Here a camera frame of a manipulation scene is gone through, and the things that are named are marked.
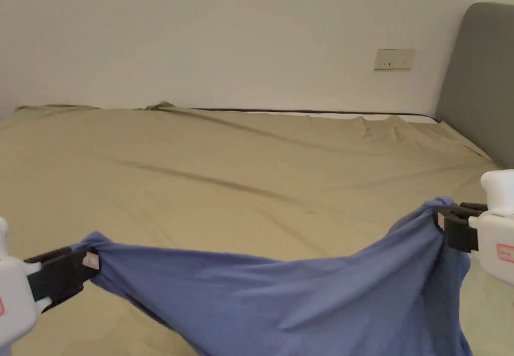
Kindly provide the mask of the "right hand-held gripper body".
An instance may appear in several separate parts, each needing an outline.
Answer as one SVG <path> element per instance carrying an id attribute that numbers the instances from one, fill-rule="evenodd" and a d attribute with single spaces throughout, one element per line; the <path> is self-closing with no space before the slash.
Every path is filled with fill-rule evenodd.
<path id="1" fill-rule="evenodd" d="M 481 177 L 487 210 L 471 216 L 478 250 L 472 253 L 495 278 L 513 285 L 513 169 L 486 172 Z"/>

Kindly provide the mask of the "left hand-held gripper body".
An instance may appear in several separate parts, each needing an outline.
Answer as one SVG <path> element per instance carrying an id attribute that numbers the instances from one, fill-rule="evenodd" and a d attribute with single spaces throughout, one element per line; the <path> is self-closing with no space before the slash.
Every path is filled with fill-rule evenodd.
<path id="1" fill-rule="evenodd" d="M 34 298 L 28 276 L 40 272 L 42 265 L 9 255 L 7 232 L 7 222 L 1 218 L 1 337 L 23 337 L 52 300 Z"/>

